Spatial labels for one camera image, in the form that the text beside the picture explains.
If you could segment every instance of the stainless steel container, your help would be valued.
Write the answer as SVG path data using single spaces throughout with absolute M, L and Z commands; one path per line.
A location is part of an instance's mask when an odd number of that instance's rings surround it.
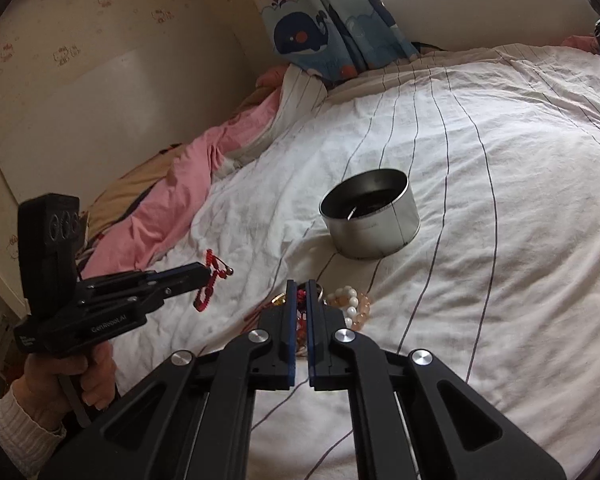
M 337 250 L 347 258 L 380 258 L 411 242 L 420 216 L 399 170 L 372 170 L 338 184 L 320 202 Z

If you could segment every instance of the patterned wallpaper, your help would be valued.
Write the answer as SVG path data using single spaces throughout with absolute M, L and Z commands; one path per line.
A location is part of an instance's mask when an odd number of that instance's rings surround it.
M 186 26 L 200 1 L 231 28 L 254 74 L 276 62 L 252 0 L 13 0 L 0 19 L 0 144 L 26 110 L 147 38 Z M 16 211 L 0 173 L 0 294 L 23 314 Z

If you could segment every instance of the jewelry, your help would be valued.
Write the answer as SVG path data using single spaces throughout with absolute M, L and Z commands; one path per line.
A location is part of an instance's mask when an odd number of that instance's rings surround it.
M 196 299 L 193 300 L 193 306 L 196 308 L 198 312 L 202 312 L 205 310 L 208 305 L 211 297 L 214 294 L 214 285 L 216 284 L 216 280 L 220 278 L 221 280 L 226 280 L 227 277 L 231 276 L 234 273 L 234 270 L 229 267 L 224 261 L 215 256 L 211 249 L 206 250 L 206 258 L 205 264 L 209 269 L 213 269 L 213 273 L 211 274 L 211 278 L 209 278 L 209 282 L 206 284 L 205 288 L 199 288 L 198 293 L 196 294 Z M 202 292 L 205 293 L 205 298 L 202 300 Z
M 298 292 L 296 296 L 296 355 L 304 356 L 306 354 L 306 283 L 301 283 L 298 286 Z M 317 285 L 318 301 L 322 299 L 322 287 Z M 260 314 L 265 308 L 269 308 L 274 305 L 282 305 L 286 301 L 286 294 L 277 295 L 271 301 L 265 301 L 256 307 L 251 313 L 244 317 L 245 327 L 240 333 L 244 334 L 256 328 L 258 321 L 260 320 Z
M 326 302 L 329 306 L 344 310 L 344 323 L 354 332 L 359 331 L 371 315 L 371 300 L 351 285 L 337 288 L 335 292 L 328 294 Z

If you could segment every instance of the beaded bracelet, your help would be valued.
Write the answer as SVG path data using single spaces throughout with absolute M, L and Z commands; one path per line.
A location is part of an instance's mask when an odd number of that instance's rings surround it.
M 360 330 L 371 315 L 371 300 L 350 285 L 328 294 L 327 305 L 345 309 L 344 323 L 354 332 Z

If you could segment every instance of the white knit sleeve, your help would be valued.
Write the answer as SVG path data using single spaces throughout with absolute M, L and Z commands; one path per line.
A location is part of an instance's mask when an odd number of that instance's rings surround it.
M 11 389 L 0 399 L 0 447 L 25 477 L 35 475 L 66 436 L 63 426 L 51 433 L 20 407 Z

